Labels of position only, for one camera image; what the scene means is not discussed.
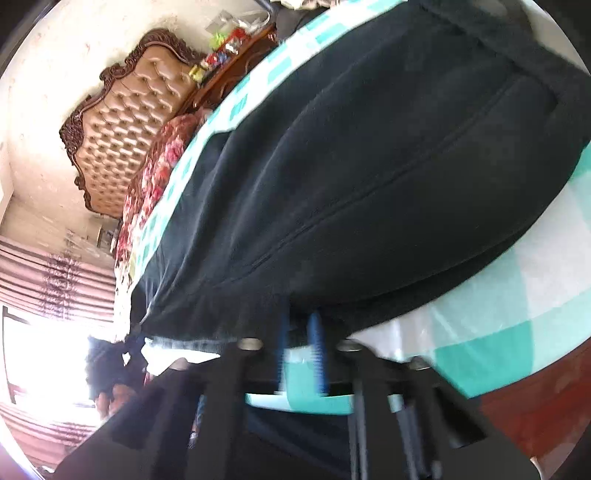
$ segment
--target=teal and white checkered sheet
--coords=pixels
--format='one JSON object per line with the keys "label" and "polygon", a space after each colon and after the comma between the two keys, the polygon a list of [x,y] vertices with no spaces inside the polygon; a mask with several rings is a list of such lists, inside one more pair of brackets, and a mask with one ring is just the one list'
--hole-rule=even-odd
{"label": "teal and white checkered sheet", "polygon": [[[150,216],[136,251],[133,286],[157,249],[209,138],[235,129],[308,59],[399,3],[355,0],[327,11],[234,88],[187,148]],[[437,300],[354,337],[385,358],[424,355],[464,393],[474,396],[546,367],[590,336],[591,146],[564,190],[512,248]],[[309,349],[288,353],[284,383],[286,394],[255,395],[251,401],[297,411],[346,413],[350,408],[347,398],[315,395]]]}

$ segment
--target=white wall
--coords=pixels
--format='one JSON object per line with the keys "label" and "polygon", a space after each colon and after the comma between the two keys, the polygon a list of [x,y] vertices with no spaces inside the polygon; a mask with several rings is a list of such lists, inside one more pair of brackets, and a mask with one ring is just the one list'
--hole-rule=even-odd
{"label": "white wall", "polygon": [[81,100],[100,90],[101,71],[122,61],[148,30],[168,28],[206,51],[205,27],[222,9],[240,14],[260,7],[254,0],[61,0],[0,79],[0,92],[8,92],[8,101],[0,101],[0,123],[9,122],[15,195],[87,237],[96,215],[86,210],[74,185],[76,169],[60,127]]}
{"label": "white wall", "polygon": [[[0,105],[8,104],[8,86],[0,82]],[[8,152],[8,115],[0,115],[0,223],[14,191]]]}
{"label": "white wall", "polygon": [[[13,197],[0,225],[0,235],[50,254],[60,254],[66,247],[68,233],[62,223],[43,216],[19,198]],[[70,250],[75,258],[97,267],[111,269],[115,266],[115,260],[109,254],[85,238],[74,233],[69,240],[73,243]]]}

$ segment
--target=wooden nightstand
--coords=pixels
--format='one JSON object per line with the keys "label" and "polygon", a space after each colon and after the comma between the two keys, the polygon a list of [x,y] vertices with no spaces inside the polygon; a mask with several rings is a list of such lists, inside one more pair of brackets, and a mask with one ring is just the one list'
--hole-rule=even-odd
{"label": "wooden nightstand", "polygon": [[225,63],[202,88],[187,99],[181,112],[196,112],[201,107],[215,109],[238,82],[276,48],[275,33],[273,24],[245,42],[238,55]]}

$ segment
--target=metal bolt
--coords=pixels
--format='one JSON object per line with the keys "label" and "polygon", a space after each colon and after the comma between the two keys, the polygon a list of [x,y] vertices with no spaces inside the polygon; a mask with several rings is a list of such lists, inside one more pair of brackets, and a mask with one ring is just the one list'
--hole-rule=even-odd
{"label": "metal bolt", "polygon": [[412,357],[408,366],[412,370],[425,370],[427,368],[431,368],[431,365],[429,365],[422,356]]}
{"label": "metal bolt", "polygon": [[238,341],[240,350],[257,351],[262,348],[262,342],[258,338],[243,338]]}
{"label": "metal bolt", "polygon": [[359,352],[361,345],[353,340],[343,340],[336,348],[339,352]]}

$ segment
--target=tufted headboard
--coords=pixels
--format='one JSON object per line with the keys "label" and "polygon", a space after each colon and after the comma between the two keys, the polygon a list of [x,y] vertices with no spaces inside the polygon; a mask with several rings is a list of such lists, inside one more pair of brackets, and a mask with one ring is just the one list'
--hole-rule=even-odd
{"label": "tufted headboard", "polygon": [[86,207],[114,218],[123,214],[129,182],[142,166],[164,123],[182,113],[196,90],[188,73],[205,55],[168,30],[143,36],[125,59],[100,74],[98,95],[88,96],[60,129],[75,184]]}

